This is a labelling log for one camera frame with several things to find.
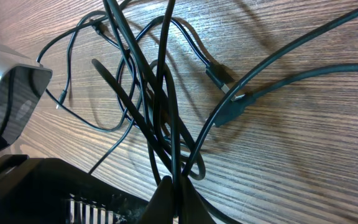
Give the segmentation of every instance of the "brown wooden floor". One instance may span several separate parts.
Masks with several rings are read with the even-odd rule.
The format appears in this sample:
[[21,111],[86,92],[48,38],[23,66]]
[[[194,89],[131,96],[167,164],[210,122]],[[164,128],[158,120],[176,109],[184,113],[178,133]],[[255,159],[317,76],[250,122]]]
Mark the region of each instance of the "brown wooden floor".
[[[124,14],[136,34],[163,15],[166,5],[133,0]],[[178,0],[174,16],[187,21],[207,56],[228,66],[238,80],[281,46],[357,7],[358,0]],[[45,44],[93,10],[103,10],[102,0],[0,0],[0,43],[36,58]],[[160,26],[140,44],[149,62],[157,58],[159,33]],[[56,97],[66,80],[67,43],[68,37],[59,41],[42,60],[53,70],[48,88]],[[196,138],[223,94],[173,26],[168,52],[180,115]],[[65,104],[95,124],[114,126],[121,117],[115,94],[91,59],[115,73],[120,57],[93,29],[82,30],[73,50],[73,80]],[[358,62],[358,19],[284,56],[248,89],[343,62]],[[130,80],[126,72],[126,88]],[[6,153],[58,157],[88,171],[124,130],[93,131],[56,110],[44,95],[21,138]],[[358,223],[358,73],[311,78],[268,94],[235,121],[213,128],[202,155],[207,174],[193,181],[195,187],[241,222]],[[158,168],[167,173],[162,163]],[[149,199],[156,186],[141,132],[133,129],[94,175]]]

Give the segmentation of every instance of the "tangled cable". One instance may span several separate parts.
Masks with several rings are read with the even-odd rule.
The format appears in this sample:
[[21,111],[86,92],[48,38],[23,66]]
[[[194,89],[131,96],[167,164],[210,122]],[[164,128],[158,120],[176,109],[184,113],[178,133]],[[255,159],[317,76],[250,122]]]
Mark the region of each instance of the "tangled cable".
[[[222,100],[216,105],[213,112],[210,114],[209,118],[206,120],[202,130],[200,131],[196,141],[191,137],[190,132],[187,130],[186,126],[183,124],[183,121],[180,119],[178,114],[178,105],[177,105],[177,96],[175,91],[175,84],[173,82],[172,74],[165,64],[165,55],[167,48],[167,37],[170,23],[174,24],[181,33],[185,36],[185,39],[188,41],[189,45],[195,52],[195,54],[200,58],[200,60],[207,66],[211,66],[211,62],[201,53],[194,41],[191,39],[190,35],[184,29],[184,27],[178,22],[175,18],[172,17],[173,8],[175,5],[175,0],[169,0],[168,6],[164,16],[159,16],[147,24],[143,30],[135,37],[124,17],[122,10],[124,5],[118,5],[116,0],[103,0],[104,11],[94,11],[85,15],[78,25],[75,28],[72,28],[58,37],[54,38],[49,42],[40,52],[37,57],[37,62],[41,61],[44,53],[57,41],[60,39],[72,34],[70,42],[67,48],[67,82],[65,88],[62,91],[59,99],[56,99],[48,90],[46,93],[51,97],[51,99],[56,102],[58,106],[72,114],[74,117],[78,118],[91,128],[102,131],[102,132],[112,132],[119,129],[125,119],[128,120],[129,125],[122,135],[122,137],[113,145],[110,150],[105,153],[105,155],[100,158],[100,160],[92,167],[89,171],[91,174],[99,165],[102,163],[105,158],[113,152],[113,150],[124,140],[128,135],[133,126],[139,128],[143,135],[147,139],[147,147],[150,157],[150,165],[152,172],[158,185],[161,182],[160,175],[158,173],[155,156],[156,153],[164,166],[172,173],[173,176],[173,186],[175,197],[180,197],[181,194],[181,179],[187,176],[194,178],[195,180],[201,180],[205,177],[205,166],[203,159],[200,155],[200,149],[203,145],[203,142],[211,129],[214,121],[219,114],[222,114],[224,110],[230,108],[233,105],[231,102],[232,97],[242,89],[253,77],[255,77],[259,72],[264,68],[269,66],[271,63],[279,59],[281,56],[287,54],[291,50],[299,47],[300,45],[314,39],[315,37],[324,34],[325,32],[336,28],[337,26],[358,17],[358,9],[355,9],[327,24],[312,30],[311,32],[299,37],[293,42],[282,47],[271,56],[267,57],[265,60],[260,62],[255,66],[250,72],[244,75],[222,98]],[[86,22],[88,19],[94,16],[102,16],[98,19],[91,20]],[[116,42],[107,37],[101,29],[102,21],[108,20],[112,28],[112,32],[116,38]],[[160,34],[160,45],[158,49],[158,59],[154,60],[151,64],[148,64],[146,58],[144,57],[138,42],[145,36],[146,33],[153,27],[162,23],[162,30]],[[116,71],[115,78],[113,75],[104,67],[98,60],[92,59],[92,64],[99,74],[105,79],[109,86],[116,92],[118,104],[122,111],[122,116],[119,123],[111,128],[104,129],[97,127],[89,122],[87,122],[82,117],[78,116],[76,113],[72,112],[66,106],[63,105],[65,97],[67,95],[67,89],[71,80],[71,50],[73,48],[73,43],[78,34],[78,31],[85,28],[93,26],[96,33],[100,35],[104,40],[108,41],[111,45],[117,47],[122,54],[121,61],[119,63],[118,69]],[[121,37],[118,33],[118,30],[121,32],[125,38],[128,48],[125,48]],[[129,94],[127,94],[121,87],[121,77],[124,65],[127,66],[131,75],[132,83]],[[154,74],[152,69],[157,67],[157,73]],[[325,75],[328,73],[337,73],[337,72],[358,72],[358,63],[347,63],[339,65],[331,65],[327,67],[317,68],[309,70],[306,72],[299,73],[292,77],[286,78],[279,82],[276,82],[267,88],[256,91],[255,93],[248,94],[243,97],[241,101],[237,102],[236,108],[243,110],[246,106],[255,102],[255,100],[270,91],[274,91],[278,88],[281,88],[285,85],[299,81],[309,77],[315,77],[318,75]],[[167,93],[162,89],[163,81],[165,80],[167,86]],[[136,106],[132,102],[132,97],[134,94],[135,88],[138,88],[140,91],[140,96],[137,101]],[[140,106],[143,106],[143,115],[139,112]],[[169,118],[170,126],[170,137],[164,135],[161,129],[162,126],[162,115],[167,114]],[[190,150],[190,156],[186,157],[181,155],[180,146],[185,145]],[[198,166],[199,173],[195,174],[191,171],[193,164],[196,163]],[[220,212],[217,208],[214,208],[208,201],[205,200],[200,195],[200,199],[205,204],[208,211],[214,215],[216,218],[222,220],[225,223],[239,223],[238,221],[228,217],[227,215]]]

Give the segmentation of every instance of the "wooden table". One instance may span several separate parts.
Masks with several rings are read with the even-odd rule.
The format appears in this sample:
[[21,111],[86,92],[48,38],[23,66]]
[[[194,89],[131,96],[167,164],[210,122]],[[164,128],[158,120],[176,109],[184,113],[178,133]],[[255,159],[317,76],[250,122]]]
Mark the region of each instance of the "wooden table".
[[[133,0],[124,14],[136,34],[163,15],[166,5],[167,1]],[[291,40],[357,7],[353,0],[178,0],[174,16],[186,21],[193,35],[196,32],[208,58],[228,66],[238,80]],[[103,10],[102,0],[0,0],[0,43],[36,58],[44,45],[93,10]],[[159,33],[160,26],[140,44],[149,62],[157,58]],[[67,77],[68,38],[42,60],[53,70],[48,89],[56,97]],[[173,26],[167,50],[180,116],[196,138],[223,94]],[[91,59],[115,73],[120,57],[118,49],[93,29],[82,30],[73,49],[72,86],[65,104],[94,124],[117,124],[121,112],[115,94]],[[358,62],[358,19],[282,57],[247,90],[344,62]],[[126,89],[130,81],[125,71]],[[58,157],[88,171],[125,130],[94,131],[55,106],[44,95],[20,139],[5,153]],[[202,155],[207,174],[193,181],[195,187],[241,222],[358,223],[358,73],[310,78],[264,96],[235,121],[213,128]],[[167,174],[161,162],[158,168]],[[142,133],[133,129],[94,175],[150,199],[156,185]]]

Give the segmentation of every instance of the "wood grain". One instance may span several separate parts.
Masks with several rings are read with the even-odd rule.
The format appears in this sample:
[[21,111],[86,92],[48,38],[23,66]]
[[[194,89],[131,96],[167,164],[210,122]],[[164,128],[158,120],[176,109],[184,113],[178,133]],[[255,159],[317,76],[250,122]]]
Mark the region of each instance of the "wood grain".
[[[162,15],[166,1],[133,0],[124,11],[135,34]],[[186,21],[211,60],[238,80],[266,56],[302,34],[358,7],[352,0],[178,0],[174,16]],[[100,0],[0,0],[0,43],[31,58],[58,34],[75,26]],[[140,46],[157,58],[160,26]],[[65,84],[68,38],[42,63],[54,72],[49,90]],[[73,50],[73,80],[66,105],[103,127],[121,116],[115,94],[91,64],[115,72],[117,49],[84,29]],[[223,97],[205,75],[180,31],[172,26],[168,65],[180,116],[194,138]],[[358,62],[358,19],[292,51],[256,76],[247,90],[296,72]],[[123,85],[130,84],[125,72]],[[80,123],[44,95],[21,138],[10,148],[32,157],[58,157],[88,171],[120,138]],[[331,74],[294,83],[259,99],[235,121],[213,128],[202,148],[206,178],[193,181],[211,203],[244,223],[358,223],[358,73]],[[161,162],[158,168],[167,170]],[[133,129],[94,175],[150,199],[156,186],[143,135]]]

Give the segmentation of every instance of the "wooden surface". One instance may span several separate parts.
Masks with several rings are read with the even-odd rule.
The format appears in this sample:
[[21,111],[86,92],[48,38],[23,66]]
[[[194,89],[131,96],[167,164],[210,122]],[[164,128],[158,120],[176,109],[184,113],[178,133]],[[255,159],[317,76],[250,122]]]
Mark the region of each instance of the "wooden surface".
[[[166,5],[133,0],[124,14],[136,34],[162,15]],[[238,80],[291,40],[357,7],[354,0],[178,0],[174,16],[187,21],[207,56],[228,66]],[[102,9],[101,0],[0,0],[0,43],[36,58],[44,45],[86,13]],[[157,58],[160,28],[140,44],[149,62]],[[66,80],[67,43],[68,38],[59,41],[42,60],[53,70],[48,88],[56,97]],[[223,94],[173,26],[168,53],[180,115],[196,138]],[[115,73],[120,57],[93,29],[82,30],[73,50],[73,80],[65,104],[95,124],[114,126],[121,117],[115,94],[91,59]],[[284,56],[247,88],[343,62],[358,62],[358,19]],[[130,80],[125,72],[127,89]],[[88,171],[124,130],[93,131],[56,110],[44,95],[7,153],[58,157]],[[235,121],[213,128],[202,155],[206,178],[193,181],[195,187],[241,222],[358,223],[358,73],[310,78],[268,94]],[[161,162],[158,168],[167,173]],[[141,132],[133,129],[94,175],[150,199],[156,186]]]

